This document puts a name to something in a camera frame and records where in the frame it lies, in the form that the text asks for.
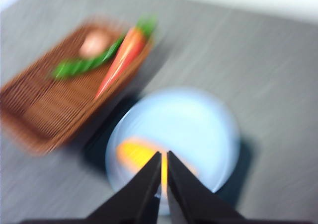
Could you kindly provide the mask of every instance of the carrot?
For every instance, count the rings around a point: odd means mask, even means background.
[[[97,99],[140,54],[154,28],[155,22],[153,19],[141,19],[135,27],[128,31],[112,65],[98,89],[95,99]]]

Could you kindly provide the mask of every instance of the green bean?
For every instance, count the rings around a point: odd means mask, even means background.
[[[54,79],[62,79],[71,76],[76,76],[92,69],[97,68],[109,59],[111,59],[119,49],[125,36],[121,36],[115,43],[113,43],[105,52],[92,59],[76,59],[66,60],[58,64],[58,66],[51,73]]]

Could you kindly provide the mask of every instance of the table surface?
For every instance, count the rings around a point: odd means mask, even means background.
[[[252,156],[236,209],[318,222],[318,27],[186,0],[21,0],[1,13],[1,85],[85,18],[156,14],[158,45],[69,146],[31,157],[1,134],[1,220],[85,217],[111,190],[82,146],[128,93],[194,86],[223,100]],[[161,217],[158,223],[169,223]]]

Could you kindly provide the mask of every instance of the brown woven basket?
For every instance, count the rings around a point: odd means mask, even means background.
[[[69,141],[76,131],[134,77],[152,48],[142,53],[97,99],[94,96],[112,61],[86,74],[55,81],[50,71],[66,58],[78,57],[85,36],[104,30],[114,42],[122,33],[116,23],[87,22],[8,82],[0,92],[4,131],[32,154],[45,154]]]

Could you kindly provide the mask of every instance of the round plate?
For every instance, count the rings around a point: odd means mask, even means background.
[[[119,121],[106,150],[106,171],[115,191],[136,174],[116,155],[117,146],[131,137],[173,151],[212,192],[227,181],[239,155],[239,134],[229,112],[210,94],[192,88],[149,95]],[[162,196],[159,214],[168,213],[166,196]]]

